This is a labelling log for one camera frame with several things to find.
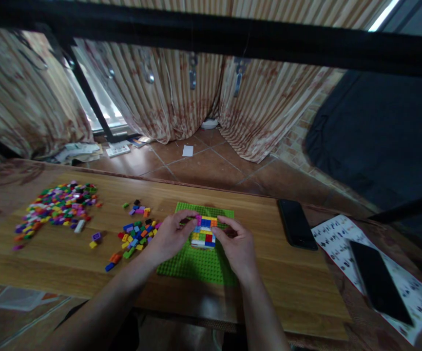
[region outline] green baseplate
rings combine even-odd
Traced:
[[[194,210],[202,216],[217,217],[224,215],[234,218],[234,211],[214,207],[198,206],[185,202],[177,203],[175,212]],[[227,226],[218,223],[221,229]],[[214,250],[200,250],[192,247],[191,236],[175,257],[164,262],[157,268],[157,274],[170,275],[178,278],[195,279],[203,282],[236,286],[237,277],[230,268],[221,243],[216,240]]]

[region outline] person's left hand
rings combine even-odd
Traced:
[[[197,215],[199,215],[197,211],[181,210],[164,219],[164,222],[157,230],[157,234],[144,249],[144,254],[148,256],[154,265],[167,261],[182,249],[193,228],[196,227],[197,220],[194,218],[185,226],[180,226],[180,221]]]

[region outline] striped curtain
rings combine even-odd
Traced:
[[[389,1],[105,0],[103,3],[366,29]],[[254,59],[235,98],[233,57],[199,54],[196,89],[190,90],[186,52],[82,39],[77,44],[80,54],[96,69],[133,129],[167,143],[190,137],[206,117],[216,118],[221,134],[238,155],[254,162],[264,159],[289,131],[332,72],[328,67]],[[150,57],[153,84],[142,76],[144,57]],[[113,79],[105,73],[106,66],[115,71]]]
[[[46,37],[25,33],[43,65],[7,30],[0,29],[0,141],[24,158],[44,158],[70,142],[93,141],[93,134],[61,64]]]

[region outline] hand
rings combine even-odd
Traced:
[[[195,217],[198,212],[192,210],[181,210],[171,214],[164,219],[157,234],[144,249],[144,253],[152,260],[154,265],[174,257],[183,247],[190,233],[196,227],[197,220],[192,219],[185,226],[180,226],[180,221],[187,217]]]
[[[211,231],[224,248],[230,267],[241,283],[251,281],[258,276],[253,234],[235,219],[224,216],[218,216],[217,219],[237,232],[237,236],[231,238],[220,228],[211,228]]]

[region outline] black smartphone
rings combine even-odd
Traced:
[[[349,241],[349,244],[361,284],[372,308],[414,326],[382,255],[370,246],[355,241]]]
[[[280,199],[278,200],[278,207],[288,243],[301,249],[317,251],[317,242],[313,237],[300,203]]]

